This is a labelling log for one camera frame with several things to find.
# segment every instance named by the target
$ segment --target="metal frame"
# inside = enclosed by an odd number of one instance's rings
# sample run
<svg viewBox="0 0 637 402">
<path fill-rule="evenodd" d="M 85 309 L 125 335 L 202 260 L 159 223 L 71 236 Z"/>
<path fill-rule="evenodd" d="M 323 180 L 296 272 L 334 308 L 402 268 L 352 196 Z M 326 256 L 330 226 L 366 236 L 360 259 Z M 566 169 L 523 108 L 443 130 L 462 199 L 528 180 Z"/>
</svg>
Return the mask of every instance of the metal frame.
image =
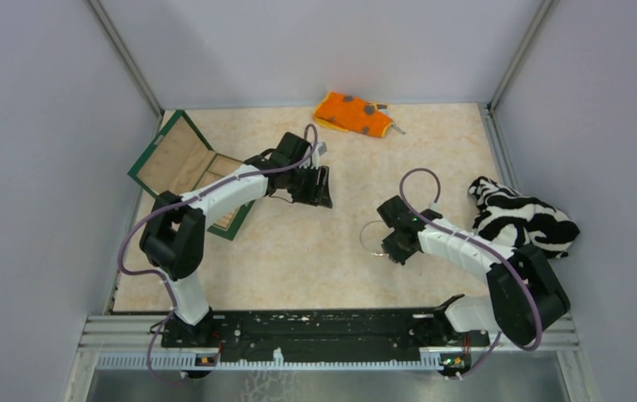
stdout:
<svg viewBox="0 0 637 402">
<path fill-rule="evenodd" d="M 146 81 L 146 78 L 143 77 L 141 70 L 138 68 L 136 61 L 131 57 L 131 52 L 128 51 L 128 48 L 123 43 L 121 36 L 116 31 L 114 27 L 114 23 L 111 21 L 109 14 L 106 12 L 104 5 L 101 4 L 100 0 L 85 0 L 85 2 L 91 8 L 91 12 L 96 17 L 96 21 L 101 26 L 101 29 L 104 31 L 104 34 L 109 39 L 111 46 L 114 48 L 114 51 L 121 59 L 121 63 L 128 71 L 128 75 L 133 80 L 133 84 L 136 85 L 136 88 L 141 92 L 143 98 L 146 100 L 148 105 L 151 107 L 156 116 L 162 118 L 163 109 L 161 108 L 156 96 L 153 94 L 153 90 L 151 86 Z"/>
<path fill-rule="evenodd" d="M 160 131 L 162 126 L 162 121 L 163 121 L 163 116 L 161 114 L 160 116 L 157 117 L 156 130 L 153 132 L 153 136 L 155 136 L 156 132 Z M 138 217 L 138 209 L 141 205 L 141 197 L 143 197 L 143 192 L 144 191 L 142 188 L 138 189 L 138 192 L 136 194 L 136 201 L 133 203 L 133 213 L 131 214 L 131 216 L 129 216 L 129 219 L 125 225 L 126 233 L 130 232 L 131 229 L 133 228 L 133 225 L 136 224 L 136 218 Z M 113 271 L 117 271 L 116 261 L 114 260 L 112 264 L 113 265 L 111 269 Z M 106 303 L 104 303 L 104 313 L 106 314 L 108 314 L 114 309 L 114 302 L 116 302 L 116 291 L 118 290 L 118 284 L 120 280 L 121 280 L 121 273 L 116 272 L 116 275 L 114 275 L 114 281 L 111 284 L 109 296 L 106 298 Z"/>
<path fill-rule="evenodd" d="M 532 46 L 535 44 L 535 40 L 542 30 L 543 24 L 547 18 L 552 15 L 552 10 L 554 10 L 558 3 L 559 0 L 542 0 L 542 3 L 540 3 L 540 7 L 537 9 L 535 17 L 532 19 L 530 26 L 525 32 L 525 37 L 523 37 L 520 45 L 518 46 L 518 49 L 513 56 L 511 63 L 508 65 L 506 73 L 503 75 L 500 84 L 498 84 L 491 101 L 488 102 L 489 110 L 495 111 L 498 109 L 498 106 L 501 105 L 501 102 L 503 101 L 508 89 L 511 87 L 513 80 L 515 80 L 517 73 L 520 72 L 523 61 L 532 49 Z"/>
<path fill-rule="evenodd" d="M 158 104 L 151 87 L 131 57 L 131 53 L 124 45 L 121 36 L 116 31 L 100 0 L 85 0 L 85 2 L 89 4 L 105 35 L 117 52 L 121 63 L 125 66 L 131 79 L 134 81 L 134 84 L 142 93 L 148 105 L 159 117 L 158 121 L 160 124 L 163 110 Z M 518 188 L 518 183 L 501 128 L 498 124 L 497 110 L 534 45 L 543 23 L 552 14 L 552 10 L 557 4 L 558 0 L 542 1 L 525 37 L 501 79 L 493 98 L 487 104 L 479 104 L 480 114 L 484 122 L 484 128 L 491 146 L 491 151 L 496 161 L 498 173 L 501 176 L 502 182 L 513 188 Z M 132 217 L 130 224 L 133 224 L 134 220 L 135 217 Z M 113 295 L 107 303 L 109 308 L 112 306 L 112 303 Z M 113 363 L 116 364 L 116 366 L 119 364 L 123 366 L 125 364 L 128 369 L 135 369 L 139 367 L 141 362 L 141 360 L 137 359 L 143 356 L 142 362 L 145 363 L 145 352 L 151 341 L 151 334 L 148 332 L 149 327 L 162 318 L 163 316 L 156 314 L 136 316 L 89 316 L 80 339 L 74 366 L 63 400 L 74 402 L 86 400 L 92 376 L 99 361 L 102 362 L 100 366 L 102 368 L 110 367 L 110 364 Z M 163 358 L 167 356 L 181 357 L 187 355 L 185 357 L 191 357 L 193 353 L 195 356 L 212 355 L 217 351 L 215 348 L 164 349 L 161 348 L 160 342 L 161 340 L 157 339 L 154 344 L 155 352 L 152 355 L 154 363 L 162 362 Z M 478 352 L 484 349 L 473 348 L 473 350 Z M 502 339 L 494 352 L 503 353 L 518 350 L 520 349 L 509 340 Z M 562 370 L 563 382 L 567 388 L 570 400 L 576 402 L 601 400 L 598 390 L 594 385 L 588 361 L 580 348 L 572 317 L 569 314 L 545 331 L 542 346 L 538 350 L 557 353 L 558 362 Z M 423 348 L 421 352 L 423 356 L 428 357 L 436 353 L 452 353 L 458 352 L 458 350 L 454 350 L 454 348 Z M 165 360 L 165 362 L 170 363 L 160 364 L 160 369 L 181 369 L 181 366 L 187 361 L 180 358 Z M 226 369 L 277 369 L 282 366 L 281 363 L 271 364 L 271 367 L 230 367 L 231 365 L 228 365 Z M 379 367 L 371 366 L 367 369 L 395 368 L 396 367 L 393 367 L 391 364 L 385 364 Z"/>
</svg>

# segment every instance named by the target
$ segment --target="black and white striped fabric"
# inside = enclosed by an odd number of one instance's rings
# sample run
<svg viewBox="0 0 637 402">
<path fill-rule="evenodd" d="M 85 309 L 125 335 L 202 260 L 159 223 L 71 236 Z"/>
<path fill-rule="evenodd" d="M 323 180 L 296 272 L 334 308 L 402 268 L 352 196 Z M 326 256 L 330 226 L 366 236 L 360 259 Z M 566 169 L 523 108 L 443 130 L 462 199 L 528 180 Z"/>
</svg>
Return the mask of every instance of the black and white striped fabric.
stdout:
<svg viewBox="0 0 637 402">
<path fill-rule="evenodd" d="M 473 229 L 500 245 L 533 243 L 547 258 L 562 258 L 579 235 L 579 228 L 564 212 L 489 178 L 477 178 L 469 186 L 469 194 L 479 210 Z"/>
</svg>

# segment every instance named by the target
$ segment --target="wire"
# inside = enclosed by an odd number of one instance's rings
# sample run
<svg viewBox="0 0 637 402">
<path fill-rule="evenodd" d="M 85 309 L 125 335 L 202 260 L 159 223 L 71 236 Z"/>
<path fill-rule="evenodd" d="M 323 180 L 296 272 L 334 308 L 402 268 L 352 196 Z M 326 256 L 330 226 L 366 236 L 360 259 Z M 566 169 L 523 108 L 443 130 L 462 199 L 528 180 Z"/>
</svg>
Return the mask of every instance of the wire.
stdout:
<svg viewBox="0 0 637 402">
<path fill-rule="evenodd" d="M 466 333 L 466 335 L 464 336 L 464 356 L 468 356 L 469 353 L 470 353 L 469 334 Z"/>
<path fill-rule="evenodd" d="M 294 203 L 293 201 L 289 201 L 288 199 L 283 198 L 283 197 L 279 197 L 278 195 L 270 195 L 270 196 L 269 196 L 269 197 L 267 197 L 267 198 L 276 198 L 276 199 L 280 199 L 281 201 L 284 201 L 284 202 L 289 203 L 289 204 L 293 204 L 293 203 Z"/>
<path fill-rule="evenodd" d="M 267 174 L 275 174 L 275 173 L 282 173 L 282 172 L 286 172 L 289 171 L 291 169 L 295 169 L 297 167 L 299 167 L 300 165 L 302 165 L 305 161 L 307 161 L 309 158 L 311 158 L 313 156 L 313 152 L 317 149 L 318 146 L 318 130 L 316 129 L 316 126 L 314 126 L 313 124 L 308 124 L 306 125 L 306 128 L 303 131 L 303 138 L 307 139 L 308 138 L 308 130 L 312 129 L 313 131 L 313 145 L 311 146 L 311 150 L 298 162 L 296 163 L 292 163 L 289 166 L 284 166 L 284 167 L 276 167 L 273 169 L 266 169 L 266 170 L 258 170 L 258 171 L 253 171 L 253 172 L 245 172 L 245 173 L 240 173 L 236 176 L 229 176 L 223 180 L 220 180 L 216 183 L 213 183 L 211 186 L 209 186 L 208 188 L 204 189 L 202 192 L 200 192 L 199 194 L 195 195 L 194 197 L 188 198 L 186 200 L 174 203 L 174 204 L 170 204 L 170 205 L 166 205 L 165 207 L 161 207 L 159 209 L 156 209 L 152 212 L 150 212 L 146 217 L 144 217 L 143 219 L 139 220 L 137 224 L 135 224 L 133 226 L 133 228 L 131 228 L 131 231 L 128 232 L 128 234 L 126 235 L 126 237 L 123 239 L 123 241 L 121 241 L 121 247 L 119 249 L 118 255 L 116 256 L 116 264 L 118 265 L 118 269 L 121 273 L 126 274 L 128 276 L 140 276 L 140 275 L 156 275 L 159 276 L 161 278 L 161 281 L 163 282 L 163 285 L 165 286 L 165 289 L 167 291 L 167 294 L 170 296 L 170 301 L 172 303 L 172 310 L 167 314 L 167 317 L 165 317 L 160 325 L 158 325 L 156 331 L 153 333 L 153 336 L 151 337 L 151 342 L 148 344 L 148 351 L 146 353 L 146 366 L 148 367 L 148 371 L 151 373 L 151 376 L 153 376 L 154 379 L 156 379 L 157 381 L 160 381 L 161 383 L 164 384 L 172 384 L 172 385 L 177 385 L 180 384 L 185 378 L 179 380 L 179 381 L 168 381 L 166 379 L 162 379 L 161 377 L 158 376 L 158 374 L 155 372 L 155 370 L 153 370 L 152 367 L 152 361 L 151 361 L 151 353 L 153 350 L 153 344 L 155 343 L 156 339 L 158 338 L 158 335 L 161 333 L 161 331 L 163 330 L 163 328 L 166 326 L 166 324 L 170 321 L 170 319 L 172 318 L 172 315 L 175 313 L 175 311 L 177 310 L 177 298 L 175 297 L 175 294 L 172 292 L 172 288 L 170 287 L 170 283 L 168 283 L 168 277 L 167 275 L 157 269 L 154 270 L 141 270 L 141 271 L 129 271 L 128 269 L 126 269 L 126 266 L 123 264 L 123 258 L 126 255 L 126 251 L 128 250 L 128 245 L 131 243 L 131 239 L 133 238 L 133 235 L 136 234 L 136 232 L 146 223 L 148 223 L 148 221 L 150 221 L 151 219 L 156 218 L 158 215 L 160 214 L 165 214 L 168 211 L 172 211 L 174 209 L 180 209 L 186 205 L 192 204 L 196 201 L 199 201 L 200 199 L 202 199 L 203 197 L 205 197 L 207 194 L 211 193 L 212 191 L 221 188 L 224 185 L 227 185 L 231 182 L 234 182 L 236 180 L 241 180 L 242 178 L 249 178 L 252 176 L 259 176 L 259 175 L 267 175 Z"/>
<path fill-rule="evenodd" d="M 219 335 L 216 332 L 213 332 L 213 337 L 219 338 Z M 216 366 L 219 360 L 219 355 L 222 354 L 222 341 L 219 341 L 219 346 L 217 346 L 217 352 L 210 358 L 212 363 L 201 363 L 201 366 Z"/>
<path fill-rule="evenodd" d="M 473 363 L 473 365 L 469 368 L 469 371 L 465 373 L 459 373 L 459 375 L 455 375 L 451 377 L 444 377 L 444 379 L 464 379 L 468 377 L 469 375 L 471 375 L 471 373 L 474 373 L 483 364 L 483 362 L 485 362 L 485 360 L 491 355 L 491 353 L 493 353 L 493 350 L 496 348 L 496 346 L 498 346 L 498 343 L 501 341 L 502 334 L 503 332 L 498 331 L 498 334 L 496 335 L 496 338 L 493 339 L 491 346 L 488 348 L 488 350 L 486 350 L 483 354 L 481 354 L 478 357 L 478 360 L 476 360 L 475 363 Z"/>
<path fill-rule="evenodd" d="M 376 257 L 384 257 L 387 256 L 387 253 L 376 253 L 374 251 L 371 251 L 370 249 L 368 249 L 368 247 L 365 245 L 365 242 L 362 241 L 362 232 L 365 231 L 365 229 L 371 225 L 371 224 L 377 224 L 377 223 L 382 223 L 382 220 L 372 220 L 370 222 L 367 222 L 362 229 L 360 229 L 360 234 L 358 235 L 358 239 L 360 240 L 360 245 L 363 247 L 363 249 L 365 249 L 365 251 L 367 251 L 368 253 L 370 253 L 370 255 L 374 255 Z"/>
<path fill-rule="evenodd" d="M 451 230 L 449 228 L 445 228 L 444 226 L 436 224 L 436 223 L 432 222 L 431 220 L 427 219 L 422 214 L 420 214 L 409 203 L 409 201 L 407 201 L 407 198 L 404 197 L 404 182 L 407 180 L 407 178 L 409 176 L 411 176 L 412 174 L 414 174 L 416 172 L 427 172 L 432 177 L 434 177 L 436 179 L 436 183 L 437 183 L 437 186 L 439 187 L 439 191 L 436 193 L 436 198 L 434 199 L 434 203 L 436 203 L 439 200 L 439 196 L 441 195 L 441 182 L 439 181 L 439 177 L 436 175 L 436 173 L 432 172 L 431 170 L 427 169 L 426 167 L 417 167 L 415 169 L 412 169 L 412 170 L 406 172 L 404 174 L 404 176 L 402 177 L 402 180 L 399 181 L 399 196 L 402 197 L 402 200 L 404 201 L 404 204 L 407 206 L 409 211 L 412 212 L 412 214 L 414 214 L 414 216 L 418 217 L 419 219 L 421 219 L 423 222 L 425 222 L 429 226 L 431 226 L 431 227 L 433 227 L 433 228 L 435 228 L 435 229 L 437 229 L 437 230 L 439 230 L 441 232 L 444 232 L 447 235 L 452 235 L 454 237 L 457 237 L 459 239 L 467 241 L 467 242 L 469 242 L 469 243 L 481 248 L 482 250 L 488 252 L 488 254 L 493 255 L 498 261 L 500 261 L 503 264 L 503 266 L 505 266 L 505 268 L 508 270 L 508 272 L 510 272 L 510 274 L 516 279 L 516 283 L 521 288 L 522 293 L 523 293 L 523 295 L 525 296 L 525 298 L 527 300 L 527 304 L 530 306 L 530 310 L 532 312 L 532 319 L 535 322 L 535 340 L 532 342 L 532 344 L 531 345 L 519 345 L 519 344 L 516 343 L 516 346 L 519 347 L 520 349 L 528 351 L 528 352 L 537 349 L 540 346 L 540 342 L 542 341 L 542 320 L 540 318 L 540 312 L 537 310 L 537 304 L 535 304 L 535 299 L 533 299 L 532 295 L 530 294 L 530 291 L 527 290 L 527 286 L 526 286 L 525 282 L 523 281 L 522 277 L 517 273 L 516 269 L 513 267 L 513 265 L 511 265 L 510 262 L 508 262 L 508 260 L 506 258 L 504 258 L 497 251 L 493 250 L 493 248 L 491 248 L 489 245 L 487 245 L 485 243 L 481 243 L 479 240 L 476 240 L 476 239 L 474 239 L 474 238 L 472 238 L 470 236 L 466 236 L 464 234 L 454 232 L 453 230 Z"/>
<path fill-rule="evenodd" d="M 153 324 L 153 325 L 151 325 L 151 327 L 150 327 L 150 328 L 148 328 L 148 333 L 153 333 L 153 331 L 154 331 L 154 330 L 153 330 L 153 328 L 155 328 L 155 327 L 157 327 L 157 326 L 161 325 L 161 323 L 162 323 L 162 320 L 161 320 L 161 321 L 159 321 L 159 322 L 156 322 L 156 323 L 155 323 L 155 324 Z"/>
</svg>

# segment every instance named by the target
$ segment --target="metal base plate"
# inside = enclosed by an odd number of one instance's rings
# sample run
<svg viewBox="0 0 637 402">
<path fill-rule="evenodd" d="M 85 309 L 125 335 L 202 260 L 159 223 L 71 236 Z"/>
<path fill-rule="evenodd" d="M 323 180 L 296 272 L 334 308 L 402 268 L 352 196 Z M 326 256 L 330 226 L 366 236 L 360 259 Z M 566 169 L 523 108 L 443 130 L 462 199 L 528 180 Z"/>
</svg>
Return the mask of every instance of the metal base plate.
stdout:
<svg viewBox="0 0 637 402">
<path fill-rule="evenodd" d="M 434 325 L 431 308 L 274 310 L 214 312 L 212 336 L 196 338 L 174 317 L 164 328 L 164 348 L 216 348 L 222 362 L 272 362 L 278 348 L 287 363 L 418 362 L 419 348 L 460 346 Z M 487 334 L 468 333 L 470 346 L 490 344 Z"/>
</svg>

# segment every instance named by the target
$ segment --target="beige floor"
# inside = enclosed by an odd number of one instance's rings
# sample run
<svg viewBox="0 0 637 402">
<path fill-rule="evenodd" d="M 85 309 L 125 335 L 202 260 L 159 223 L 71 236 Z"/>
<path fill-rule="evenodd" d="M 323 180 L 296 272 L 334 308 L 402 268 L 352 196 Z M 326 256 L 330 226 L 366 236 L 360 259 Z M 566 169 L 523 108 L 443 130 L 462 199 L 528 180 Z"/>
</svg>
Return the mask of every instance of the beige floor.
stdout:
<svg viewBox="0 0 637 402">
<path fill-rule="evenodd" d="M 468 185 L 480 175 L 497 178 L 475 104 L 395 105 L 390 111 L 407 135 L 390 131 L 377 139 L 319 127 L 328 146 L 321 163 L 331 167 L 333 209 L 263 198 L 234 241 L 208 234 L 198 275 L 213 308 L 433 306 L 457 293 L 487 292 L 439 258 L 417 254 L 401 266 L 361 247 L 360 229 L 379 219 L 375 208 L 397 194 L 399 179 L 410 168 L 437 172 L 444 186 L 439 211 L 464 228 L 470 228 L 475 216 Z M 274 147 L 285 131 L 301 134 L 311 112 L 310 107 L 286 107 L 188 114 L 216 150 L 245 159 Z M 418 209 L 426 208 L 434 193 L 434 183 L 423 173 L 406 186 Z M 139 215 L 151 206 L 152 198 L 145 195 Z M 387 233 L 383 225 L 373 224 L 363 238 L 377 251 Z M 149 267 L 137 237 L 126 258 L 132 270 Z M 121 278 L 116 311 L 170 306 L 156 277 Z"/>
</svg>

